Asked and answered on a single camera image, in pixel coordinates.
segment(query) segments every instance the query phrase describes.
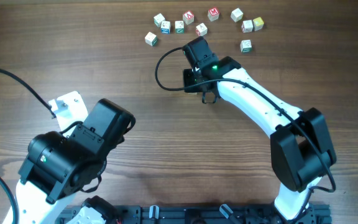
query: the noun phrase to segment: wooden table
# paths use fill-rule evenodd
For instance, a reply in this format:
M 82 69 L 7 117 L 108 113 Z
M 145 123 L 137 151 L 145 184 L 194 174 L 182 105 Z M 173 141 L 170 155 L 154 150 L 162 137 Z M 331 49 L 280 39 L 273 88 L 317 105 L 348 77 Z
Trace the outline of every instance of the wooden table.
M 207 10 L 221 15 L 210 22 Z M 243 34 L 230 18 L 261 16 L 265 27 Z M 185 34 L 163 35 L 153 23 L 192 10 Z M 280 182 L 270 164 L 268 137 L 228 102 L 203 105 L 200 95 L 168 92 L 154 80 L 168 50 L 205 36 L 220 58 L 231 56 L 261 85 L 291 105 L 315 107 L 328 122 L 337 153 L 334 223 L 358 223 L 358 1 L 115 2 L 0 6 L 0 67 L 20 76 L 45 99 L 78 90 L 90 111 L 108 98 L 137 118 L 125 143 L 108 155 L 95 193 L 113 205 L 269 203 Z M 151 31 L 157 46 L 145 43 Z M 250 39 L 253 51 L 240 53 Z M 175 52 L 161 64 L 164 85 L 182 86 L 188 68 Z M 56 120 L 22 86 L 0 75 L 0 174 L 12 191 L 33 137 L 58 130 Z M 325 177 L 320 183 L 329 186 Z M 80 193 L 74 205 L 95 194 Z M 9 201 L 0 188 L 0 222 Z

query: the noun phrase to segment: black cable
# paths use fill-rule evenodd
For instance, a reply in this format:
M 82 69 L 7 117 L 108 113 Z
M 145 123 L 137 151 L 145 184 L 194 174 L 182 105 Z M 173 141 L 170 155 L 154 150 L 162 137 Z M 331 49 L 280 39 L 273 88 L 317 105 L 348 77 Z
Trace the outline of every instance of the black cable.
M 12 211 L 13 211 L 13 224 L 19 223 L 19 207 L 17 206 L 17 202 L 15 200 L 15 197 L 13 196 L 11 190 L 6 185 L 5 181 L 0 177 L 0 186 L 2 189 L 4 189 L 7 197 L 9 198 L 9 201 L 11 202 Z
M 69 125 L 66 129 L 64 129 L 63 131 L 59 131 L 60 134 L 64 134 L 67 131 L 69 131 L 71 128 L 73 128 L 74 126 L 76 126 L 77 124 L 82 124 L 82 121 L 74 121 L 71 125 Z
M 19 77 L 15 76 L 13 73 L 11 72 L 8 72 L 6 70 L 3 70 L 3 69 L 0 69 L 0 73 L 4 74 L 4 75 L 7 75 L 11 78 L 13 78 L 14 80 L 18 81 L 20 84 L 22 84 L 26 89 L 28 89 L 35 97 L 36 99 L 41 103 L 43 104 L 48 110 L 49 112 L 52 114 L 52 116 L 54 118 L 56 118 L 56 115 L 55 113 L 52 111 L 52 106 L 50 106 L 47 102 L 45 102 L 45 100 L 43 100 L 41 98 L 40 95 L 38 95 L 38 93 L 33 90 L 33 88 L 31 88 L 31 86 L 29 86 L 25 81 L 23 81 L 22 79 L 20 79 Z
M 209 84 L 209 83 L 214 83 L 214 82 L 234 82 L 234 83 L 238 83 L 238 84 L 241 84 L 243 88 L 249 88 L 251 89 L 252 91 L 254 91 L 255 93 L 257 93 L 258 95 L 260 95 L 263 99 L 265 99 L 267 102 L 269 102 L 276 110 L 278 110 L 280 112 L 280 114 L 284 115 L 284 117 L 286 117 L 292 125 L 294 125 L 294 127 L 300 132 L 300 134 L 302 136 L 305 137 L 305 139 L 310 143 L 310 146 L 313 148 L 314 150 L 314 153 L 317 155 L 320 163 L 323 165 L 323 168 L 324 168 L 324 171 L 325 173 L 327 174 L 328 176 L 328 179 L 331 183 L 331 186 L 332 188 L 331 189 L 327 189 L 326 187 L 320 187 L 320 186 L 313 186 L 313 187 L 310 187 L 308 190 L 308 195 L 306 197 L 306 200 L 304 201 L 302 207 L 301 207 L 301 210 L 299 211 L 298 215 L 293 219 L 293 220 L 298 220 L 299 218 L 301 218 L 301 214 L 303 213 L 303 210 L 305 209 L 305 207 L 307 206 L 308 202 L 309 202 L 309 199 L 311 197 L 311 194 L 314 192 L 314 190 L 322 190 L 322 191 L 325 191 L 325 192 L 329 192 L 329 193 L 332 193 L 336 190 L 336 183 L 335 183 L 335 180 L 334 180 L 334 177 L 331 173 L 331 171 L 329 170 L 329 168 L 327 167 L 327 165 L 325 164 L 325 162 L 323 161 L 323 158 L 321 157 L 321 154 L 319 153 L 319 150 L 318 148 L 316 147 L 316 145 L 312 142 L 312 140 L 310 139 L 310 137 L 305 133 L 305 131 L 299 127 L 299 125 L 295 122 L 295 120 L 287 114 L 287 112 L 279 107 L 276 103 L 274 103 L 269 97 L 267 97 L 266 95 L 264 95 L 261 91 L 259 91 L 258 89 L 254 88 L 253 86 L 249 85 L 248 83 L 246 82 L 242 82 L 240 80 L 235 80 L 235 79 L 231 79 L 231 78 L 220 78 L 220 79 L 216 79 L 216 80 L 208 80 L 208 81 L 205 81 L 205 82 L 201 82 L 201 83 L 197 83 L 197 84 L 194 84 L 194 85 L 190 85 L 190 86 L 184 86 L 184 87 L 181 87 L 181 88 L 167 88 L 165 86 L 163 86 L 160 81 L 158 80 L 158 67 L 160 66 L 160 63 L 161 61 L 167 56 L 169 55 L 170 53 L 174 52 L 174 51 L 177 51 L 177 50 L 181 50 L 181 47 L 177 47 L 175 49 L 172 49 L 170 51 L 168 51 L 167 53 L 165 53 L 161 58 L 160 60 L 157 62 L 157 66 L 155 67 L 155 72 L 154 72 L 154 75 L 155 75 L 155 81 L 157 82 L 157 84 L 164 90 L 168 90 L 168 91 L 182 91 L 182 90 L 187 90 L 187 89 L 190 89 L 190 88 L 194 88 L 194 87 L 198 87 L 198 86 L 201 86 L 201 85 L 205 85 L 205 84 Z

